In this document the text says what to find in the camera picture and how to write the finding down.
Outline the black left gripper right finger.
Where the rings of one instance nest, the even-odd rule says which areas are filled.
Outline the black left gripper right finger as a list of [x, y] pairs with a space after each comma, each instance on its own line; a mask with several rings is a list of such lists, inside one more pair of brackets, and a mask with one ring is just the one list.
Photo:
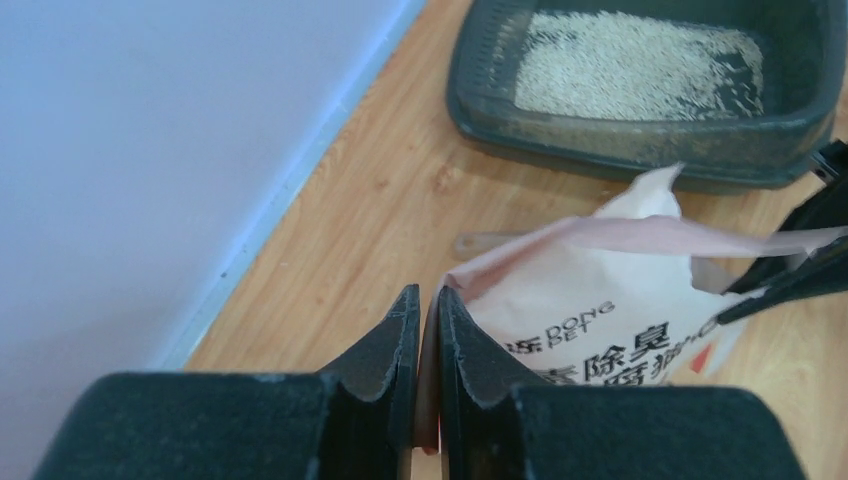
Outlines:
[[732, 387], [545, 382], [437, 300], [447, 479], [801, 479], [770, 409]]

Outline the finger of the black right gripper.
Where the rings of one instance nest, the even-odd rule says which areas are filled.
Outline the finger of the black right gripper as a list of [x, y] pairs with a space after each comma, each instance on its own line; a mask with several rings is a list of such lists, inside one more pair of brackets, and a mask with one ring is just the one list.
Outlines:
[[847, 290], [847, 239], [823, 247], [796, 269], [766, 277], [759, 282], [761, 294], [748, 298], [715, 316], [727, 325], [778, 305]]
[[811, 172], [823, 186], [787, 216], [779, 231], [847, 226], [847, 144], [833, 140], [811, 160]]

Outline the clear plastic scoop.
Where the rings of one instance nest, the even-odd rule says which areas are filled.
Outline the clear plastic scoop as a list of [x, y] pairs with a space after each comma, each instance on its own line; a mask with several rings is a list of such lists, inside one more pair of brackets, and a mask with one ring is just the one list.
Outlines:
[[461, 233], [454, 240], [453, 257], [467, 261], [526, 234], [528, 231]]

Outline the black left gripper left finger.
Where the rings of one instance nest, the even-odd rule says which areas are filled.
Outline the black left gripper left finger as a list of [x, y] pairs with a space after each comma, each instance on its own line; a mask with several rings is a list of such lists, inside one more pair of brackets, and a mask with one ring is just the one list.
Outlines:
[[76, 401], [38, 479], [407, 479], [420, 293], [312, 373], [121, 372]]

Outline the pink cat litter bag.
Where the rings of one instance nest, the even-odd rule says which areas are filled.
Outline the pink cat litter bag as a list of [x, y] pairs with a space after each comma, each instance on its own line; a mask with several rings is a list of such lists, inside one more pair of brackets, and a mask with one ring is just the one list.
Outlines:
[[662, 383], [709, 346], [723, 360], [745, 317], [715, 316], [762, 293], [846, 227], [729, 233], [682, 216], [672, 165], [640, 174], [587, 217], [532, 231], [446, 272], [473, 322], [556, 385]]

